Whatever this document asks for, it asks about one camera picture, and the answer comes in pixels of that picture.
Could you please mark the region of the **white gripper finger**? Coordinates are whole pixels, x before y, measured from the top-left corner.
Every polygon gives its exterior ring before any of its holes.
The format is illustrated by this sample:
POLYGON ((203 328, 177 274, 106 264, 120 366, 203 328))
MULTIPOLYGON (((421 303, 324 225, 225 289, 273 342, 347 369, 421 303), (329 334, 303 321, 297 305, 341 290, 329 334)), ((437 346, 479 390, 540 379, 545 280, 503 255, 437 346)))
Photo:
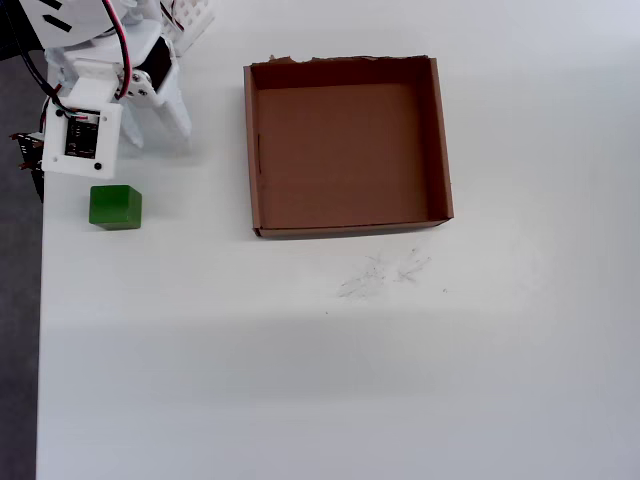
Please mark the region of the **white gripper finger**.
POLYGON ((160 87, 155 91, 154 111, 181 149, 191 146, 192 121, 183 100, 179 85, 179 70, 170 69, 160 87))
POLYGON ((121 131, 132 145, 138 149, 144 148, 144 137, 129 101, 122 103, 121 131))

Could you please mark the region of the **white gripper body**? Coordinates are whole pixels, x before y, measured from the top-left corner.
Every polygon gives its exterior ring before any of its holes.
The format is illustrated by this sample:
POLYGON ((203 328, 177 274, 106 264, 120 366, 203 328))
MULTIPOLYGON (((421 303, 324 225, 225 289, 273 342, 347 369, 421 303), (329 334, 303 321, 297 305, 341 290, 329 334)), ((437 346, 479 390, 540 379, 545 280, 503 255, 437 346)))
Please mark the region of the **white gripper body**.
POLYGON ((154 20, 143 20, 125 29, 131 78, 124 83, 124 60, 119 37, 113 33, 70 47, 47 49, 49 77, 70 89, 84 74, 84 67, 111 69, 119 81, 118 94, 134 105, 162 108, 179 101, 179 66, 174 47, 154 20))

